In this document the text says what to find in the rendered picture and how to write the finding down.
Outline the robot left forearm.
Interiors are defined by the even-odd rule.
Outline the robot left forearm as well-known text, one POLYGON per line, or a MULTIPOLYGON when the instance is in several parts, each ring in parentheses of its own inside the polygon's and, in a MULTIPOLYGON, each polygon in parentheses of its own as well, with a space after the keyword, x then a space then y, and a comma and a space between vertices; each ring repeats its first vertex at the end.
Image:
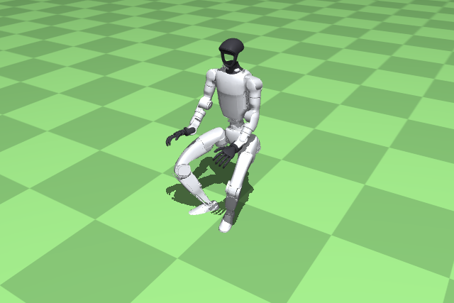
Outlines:
POLYGON ((243 129, 240 132, 241 134, 238 136, 238 139, 234 142, 238 146, 238 148, 244 146, 248 142, 248 138, 257 127, 258 120, 259 120, 258 113, 254 113, 251 116, 250 123, 248 122, 244 123, 243 129))

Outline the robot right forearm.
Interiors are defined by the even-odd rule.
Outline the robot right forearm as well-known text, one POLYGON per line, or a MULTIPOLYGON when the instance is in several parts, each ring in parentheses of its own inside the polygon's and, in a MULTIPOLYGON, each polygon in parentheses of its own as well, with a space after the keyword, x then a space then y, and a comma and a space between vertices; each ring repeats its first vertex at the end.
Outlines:
MULTIPOLYGON (((189 123, 189 126, 187 128, 194 127, 197 130, 197 128, 199 127, 199 125, 200 125, 200 123, 201 123, 201 121, 202 121, 202 119, 203 119, 203 117, 205 115, 206 115, 206 112, 201 107, 199 107, 199 104, 198 104, 197 107, 196 107, 195 113, 194 113, 194 115, 193 115, 193 117, 192 117, 192 119, 191 119, 191 121, 189 123)), ((195 133, 190 134, 190 136, 194 135, 194 134, 196 134, 196 131, 195 131, 195 133)))

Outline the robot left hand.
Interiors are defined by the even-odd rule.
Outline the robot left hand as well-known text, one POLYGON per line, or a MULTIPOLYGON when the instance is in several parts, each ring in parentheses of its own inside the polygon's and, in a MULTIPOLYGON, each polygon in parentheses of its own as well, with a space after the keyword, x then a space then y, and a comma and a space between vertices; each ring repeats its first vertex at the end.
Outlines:
POLYGON ((213 158, 213 161, 221 154, 223 154, 216 162, 215 162, 215 165, 219 162, 219 160, 221 158, 223 158, 225 156, 225 158, 220 162, 220 164, 218 165, 219 167, 222 165, 222 163, 228 158, 228 160, 226 161, 226 163, 224 164, 223 168, 229 163, 229 161, 235 156, 235 154, 240 151, 242 149, 242 146, 240 148, 238 148, 238 146, 234 143, 235 141, 233 141, 229 146, 226 146, 226 147, 221 147, 221 148, 217 148, 215 149, 215 153, 218 152, 219 150, 222 150, 220 153, 218 153, 214 158, 213 158))

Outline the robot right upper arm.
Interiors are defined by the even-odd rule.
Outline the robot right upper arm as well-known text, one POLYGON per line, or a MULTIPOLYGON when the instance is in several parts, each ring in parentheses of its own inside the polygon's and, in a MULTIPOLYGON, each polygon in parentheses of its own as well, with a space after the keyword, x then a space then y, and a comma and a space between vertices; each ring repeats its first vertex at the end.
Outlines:
POLYGON ((206 73, 206 82, 204 86, 204 96, 199 102, 199 107, 209 110, 212 107, 212 96, 214 95, 216 88, 216 73, 219 69, 210 69, 206 73))

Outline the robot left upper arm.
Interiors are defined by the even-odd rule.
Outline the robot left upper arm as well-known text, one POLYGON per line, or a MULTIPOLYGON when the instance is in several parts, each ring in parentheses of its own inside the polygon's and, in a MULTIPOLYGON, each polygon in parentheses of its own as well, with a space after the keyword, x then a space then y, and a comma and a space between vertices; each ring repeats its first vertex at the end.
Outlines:
POLYGON ((251 116, 258 113, 260 117, 260 97, 262 91, 261 79, 248 75, 245 77, 245 87, 249 91, 250 110, 246 111, 244 119, 250 123, 251 116))

